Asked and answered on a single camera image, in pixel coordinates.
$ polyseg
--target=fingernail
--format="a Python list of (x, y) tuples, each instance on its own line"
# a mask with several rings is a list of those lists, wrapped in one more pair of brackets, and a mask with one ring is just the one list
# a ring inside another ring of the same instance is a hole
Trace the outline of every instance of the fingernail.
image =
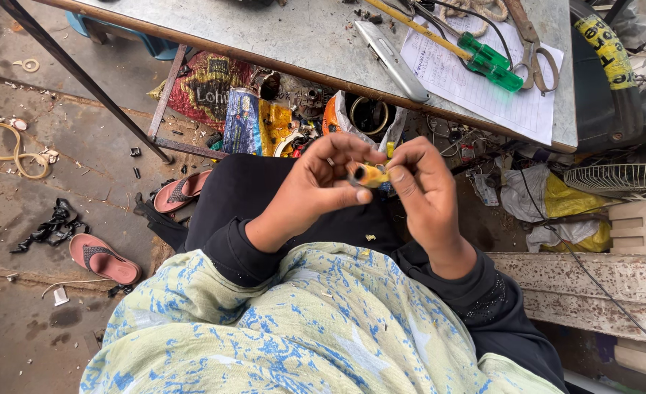
[(396, 167), (391, 167), (388, 170), (388, 176), (391, 178), (391, 182), (400, 182), (403, 180), (403, 171)]
[(357, 201), (362, 204), (369, 204), (371, 202), (371, 192), (369, 190), (358, 190)]

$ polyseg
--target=pink flip-flop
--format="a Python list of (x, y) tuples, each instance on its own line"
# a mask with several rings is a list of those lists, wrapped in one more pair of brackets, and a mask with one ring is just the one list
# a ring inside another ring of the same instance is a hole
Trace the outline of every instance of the pink flip-flop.
[(70, 255), (80, 266), (122, 285), (131, 285), (141, 278), (141, 267), (138, 264), (119, 256), (111, 246), (90, 234), (72, 237)]
[(182, 208), (189, 201), (201, 194), (206, 178), (212, 170), (203, 173), (194, 173), (188, 177), (174, 181), (163, 187), (155, 196), (153, 204), (155, 210), (161, 213), (168, 213)]

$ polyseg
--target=hand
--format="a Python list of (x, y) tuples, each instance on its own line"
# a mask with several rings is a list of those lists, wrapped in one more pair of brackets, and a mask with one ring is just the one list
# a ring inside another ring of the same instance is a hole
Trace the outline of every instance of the hand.
[(387, 169), (408, 231), (427, 252), (432, 271), (444, 279), (469, 273), (476, 251), (459, 234), (457, 184), (437, 148), (425, 137), (414, 138), (394, 150)]
[[(328, 163), (329, 158), (335, 166)], [(345, 164), (350, 161), (376, 164), (384, 160), (386, 155), (353, 135), (334, 133), (318, 138), (296, 160), (265, 211), (245, 225), (245, 234), (257, 250), (274, 253), (322, 214), (369, 204), (372, 194), (368, 189), (336, 179), (347, 174)]]

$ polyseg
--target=blue patterned cloth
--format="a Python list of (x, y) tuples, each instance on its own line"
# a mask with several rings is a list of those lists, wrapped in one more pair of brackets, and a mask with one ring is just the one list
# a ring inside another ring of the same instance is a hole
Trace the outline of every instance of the blue patterned cloth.
[(390, 257), (292, 250), (258, 288), (200, 250), (173, 256), (111, 316), (80, 393), (561, 393), (508, 358), (476, 360), (449, 307)]

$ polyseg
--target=paper sheet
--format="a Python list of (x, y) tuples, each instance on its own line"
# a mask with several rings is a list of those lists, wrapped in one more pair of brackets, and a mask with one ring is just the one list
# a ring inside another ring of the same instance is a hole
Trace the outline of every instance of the paper sheet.
[[(415, 22), (422, 24), (424, 19), (415, 17)], [(476, 31), (482, 20), (469, 15), (466, 18), (448, 18), (449, 25), (457, 30)], [(520, 62), (522, 58), (522, 43), (518, 31), (505, 22), (494, 22), (505, 38), (512, 63)], [(438, 34), (437, 29), (430, 25), (429, 29)], [(447, 40), (457, 43), (457, 37), (447, 34)], [(498, 34), (488, 27), (486, 33), (477, 38), (481, 43), (487, 43), (491, 48), (505, 55)], [(564, 53), (542, 43), (548, 50), (557, 66), (561, 69)], [(461, 105), (490, 121), (514, 130), (521, 135), (532, 138), (542, 144), (551, 145), (551, 131), (554, 118), (554, 92), (542, 96), (537, 85), (529, 90), (519, 90), (510, 93), (493, 85), (484, 76), (476, 75), (466, 70), (458, 57), (449, 50), (442, 48), (413, 29), (408, 30), (406, 42), (401, 49), (401, 56), (408, 67), (413, 70), (420, 83), (429, 92)], [(547, 87), (552, 85), (553, 75), (546, 59), (539, 56), (539, 64), (544, 74)], [(521, 77), (527, 75), (524, 67), (518, 67), (515, 73)]]

